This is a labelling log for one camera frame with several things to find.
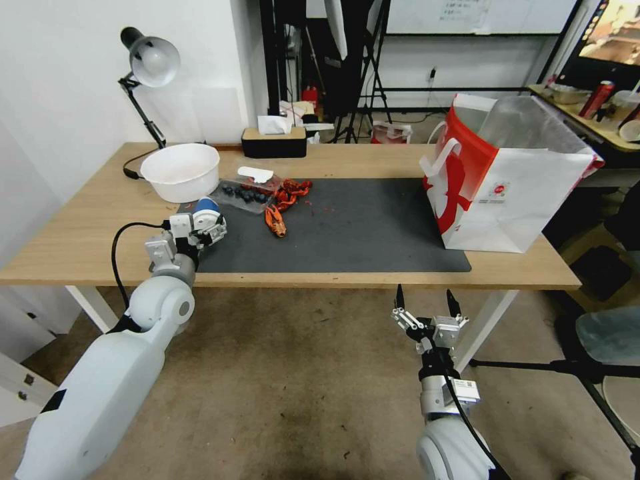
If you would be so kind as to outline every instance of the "wooden table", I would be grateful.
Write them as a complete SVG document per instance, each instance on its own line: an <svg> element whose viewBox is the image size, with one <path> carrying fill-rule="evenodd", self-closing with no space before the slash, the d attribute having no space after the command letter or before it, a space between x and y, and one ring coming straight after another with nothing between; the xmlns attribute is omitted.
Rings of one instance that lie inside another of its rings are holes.
<svg viewBox="0 0 640 480"><path fill-rule="evenodd" d="M565 114L571 122L581 127L581 130L585 131L586 134L590 134L590 136L596 138L598 142L606 142L613 148L620 150L626 153L637 153L640 151L640 143L631 143L620 138L617 130L606 129L603 128L602 124L596 122L594 119L586 119L584 117L580 117L578 112L580 112L582 108L582 103L574 103L572 105L562 105L560 103L554 102L553 98L551 98L551 90L545 89L544 85L528 85L528 90L536 95L538 98L544 100L550 106L560 110L563 114Z"/></svg>
<svg viewBox="0 0 640 480"><path fill-rule="evenodd" d="M130 221L162 222L177 206L161 200L145 181L122 174L122 164L153 148L126 143L82 187L36 237L0 271L0 284L66 285L96 322L108 331L117 318L96 286L115 285L109 260L113 235ZM262 161L282 176L296 178L421 177L420 156L432 145L309 145L306 158ZM221 151L220 174L230 176L237 149ZM125 285L149 277L145 240L156 234L132 228L118 244L118 268ZM469 272L396 273L198 273L196 287L396 288L398 283L424 288L495 290L466 328L457 348L462 370L515 298L519 289L576 289L580 282L540 236L524 254L467 252Z"/></svg>

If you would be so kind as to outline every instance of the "toy crayfish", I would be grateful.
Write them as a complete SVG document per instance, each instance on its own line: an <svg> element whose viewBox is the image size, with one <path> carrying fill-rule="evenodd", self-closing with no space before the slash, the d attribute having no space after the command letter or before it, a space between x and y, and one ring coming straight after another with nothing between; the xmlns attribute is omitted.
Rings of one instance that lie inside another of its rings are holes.
<svg viewBox="0 0 640 480"><path fill-rule="evenodd" d="M295 180L285 179L282 182L282 187L275 194L274 206L267 206L265 209L265 223L278 237L282 238L287 233L285 221L280 212L284 212L292 206L298 200L298 197L306 196L312 186L313 183L309 180L299 183Z"/></svg>

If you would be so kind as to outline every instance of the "black box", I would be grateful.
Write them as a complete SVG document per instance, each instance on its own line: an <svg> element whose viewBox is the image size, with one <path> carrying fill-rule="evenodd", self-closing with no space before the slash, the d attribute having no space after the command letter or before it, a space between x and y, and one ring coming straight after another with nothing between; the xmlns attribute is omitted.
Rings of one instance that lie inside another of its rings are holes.
<svg viewBox="0 0 640 480"><path fill-rule="evenodd" d="M250 158L300 158L307 155L307 131L293 127L282 135L260 135L258 129L242 132L242 150Z"/></svg>

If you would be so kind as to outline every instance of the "white table leg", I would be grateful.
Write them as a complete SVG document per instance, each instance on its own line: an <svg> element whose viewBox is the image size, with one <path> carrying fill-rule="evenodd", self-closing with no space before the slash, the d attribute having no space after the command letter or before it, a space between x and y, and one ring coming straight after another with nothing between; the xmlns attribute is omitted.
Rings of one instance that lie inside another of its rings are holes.
<svg viewBox="0 0 640 480"><path fill-rule="evenodd" d="M67 290L103 333L118 323L118 317L95 287L67 285Z"/></svg>
<svg viewBox="0 0 640 480"><path fill-rule="evenodd" d="M460 344L455 348L455 369L462 372L507 310L518 290L496 290L480 309L476 318L471 318L463 330Z"/></svg>
<svg viewBox="0 0 640 480"><path fill-rule="evenodd" d="M28 404L32 404L32 416L36 416L58 390L58 387L49 380L2 353L0 353L0 387L15 395L17 401L25 402L25 408Z"/></svg>

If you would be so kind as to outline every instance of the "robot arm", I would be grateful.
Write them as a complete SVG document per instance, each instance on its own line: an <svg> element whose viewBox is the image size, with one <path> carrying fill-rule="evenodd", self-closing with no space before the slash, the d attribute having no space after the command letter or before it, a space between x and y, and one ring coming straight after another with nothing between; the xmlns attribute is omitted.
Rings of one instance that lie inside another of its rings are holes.
<svg viewBox="0 0 640 480"><path fill-rule="evenodd" d="M428 480L487 480L496 472L496 466L462 420L447 384L448 380L465 409L480 400L475 382L460 380L453 367L451 352L469 319L460 315L450 292L447 296L450 317L416 318L404 309L402 287L398 285L396 306L391 312L392 320L416 342L422 358L418 378L425 429L418 439L416 454ZM476 435L486 447L480 434Z"/></svg>
<svg viewBox="0 0 640 480"><path fill-rule="evenodd" d="M198 252L227 231L207 197L169 224L171 231L146 244L152 277L134 290L121 323L89 346L31 426L16 480L87 478L122 440L162 370L169 342L193 313ZM125 329L131 321L139 332Z"/></svg>

